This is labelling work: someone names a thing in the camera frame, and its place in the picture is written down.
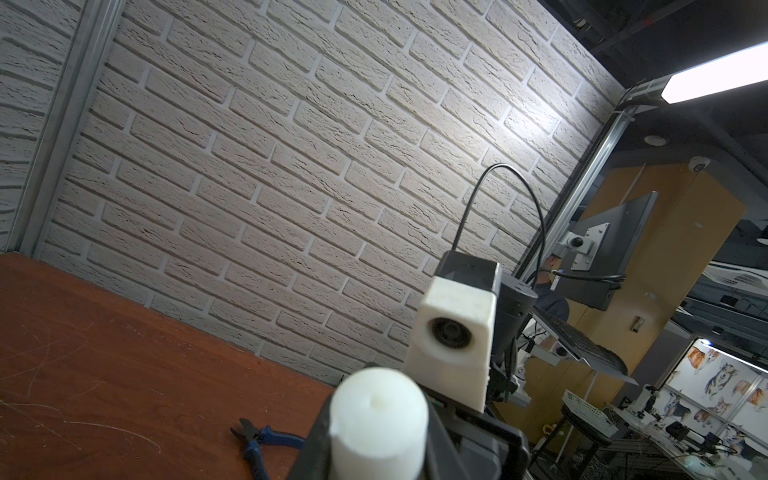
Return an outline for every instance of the metal frame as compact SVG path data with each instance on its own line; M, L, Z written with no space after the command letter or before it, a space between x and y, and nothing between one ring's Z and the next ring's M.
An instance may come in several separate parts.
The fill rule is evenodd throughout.
M109 55L125 0L88 0L42 129L6 250L38 255L65 166Z

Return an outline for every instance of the dog illustration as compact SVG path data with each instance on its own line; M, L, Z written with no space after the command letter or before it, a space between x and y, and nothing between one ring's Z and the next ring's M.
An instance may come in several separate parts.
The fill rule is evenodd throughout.
M694 368L694 374L698 374L699 370L704 368L705 365L714 362L719 355L720 352L717 352L716 350L709 350L704 353L693 346L688 352L688 361Z
M736 392L740 392L742 395L744 395L746 391L750 389L750 385L752 385L750 382L747 382L746 380L740 380L736 386L733 387L733 391L730 394L736 395Z
M766 405L767 399L763 389L755 389L755 391L752 392L752 395L746 400L755 407L756 412L759 412L768 406Z
M723 439L723 444L731 447L736 452L735 454L732 453L732 455L738 455L739 457L744 458L745 460L749 460L750 462L753 461L756 457L768 458L762 453L758 452L756 449L753 449L747 445L745 438L746 435L744 432L736 430L732 436Z
M738 373L739 371L736 370L736 367L730 363L723 362L720 370L707 382L707 386L704 387L704 393L710 396L710 400L713 399L715 395L725 388L725 385L730 382L733 376Z
M672 395L669 403L664 407L664 416L671 417L673 419L680 419L684 422L690 416L690 409L680 404L680 399L683 398L679 395Z

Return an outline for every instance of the pliers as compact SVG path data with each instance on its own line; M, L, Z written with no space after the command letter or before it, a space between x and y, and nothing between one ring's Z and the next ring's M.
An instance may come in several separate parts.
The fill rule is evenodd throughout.
M275 432L267 425L263 429L257 429L249 419L240 419L242 430L230 428L232 433L245 442L246 448L243 458L253 472L254 480L271 480L264 467L264 458L261 455L261 445L283 445L294 449L301 449L306 441L303 437L293 433Z

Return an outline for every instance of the wooden table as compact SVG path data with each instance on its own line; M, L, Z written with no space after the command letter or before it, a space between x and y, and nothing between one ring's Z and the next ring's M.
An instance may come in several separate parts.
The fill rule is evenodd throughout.
M0 478L251 478L239 417L306 435L332 389L0 255ZM296 450L264 447L273 479Z

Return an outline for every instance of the black cable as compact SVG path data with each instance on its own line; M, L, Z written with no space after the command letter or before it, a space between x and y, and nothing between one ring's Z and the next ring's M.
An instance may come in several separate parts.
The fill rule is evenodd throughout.
M458 247L458 239L462 237L462 231L464 231L464 224L467 223L467 217L469 217L469 211L472 208L472 204L475 202L475 197L480 191L480 186L482 185L482 181L485 180L488 174L490 174L493 170L497 168L506 168L507 170L515 174L515 176L517 176L517 178L520 179L523 185L525 185L525 188L528 189L528 192L531 194L531 198L533 198L533 203L536 205L536 212L538 213L538 221L539 223L541 223L541 248L539 248L538 250L538 259L536 260L536 271L538 272L539 270L541 270L541 264L543 263L544 245L547 240L547 224L544 221L544 213L541 211L541 205L539 204L538 198L536 198L536 194L531 188L531 185L529 185L528 182L525 181L525 178L522 176L520 172L518 172L513 166L509 164L493 164L490 167L486 168L485 171L482 173L482 175L480 175L480 178L478 179L478 183L475 184L475 189L472 191L472 195L470 195L469 200L467 200L467 207L464 209L464 215L462 215L462 221L459 222L458 224L458 229L456 230L456 236L453 238L453 244L451 245L451 250L456 250L456 247Z

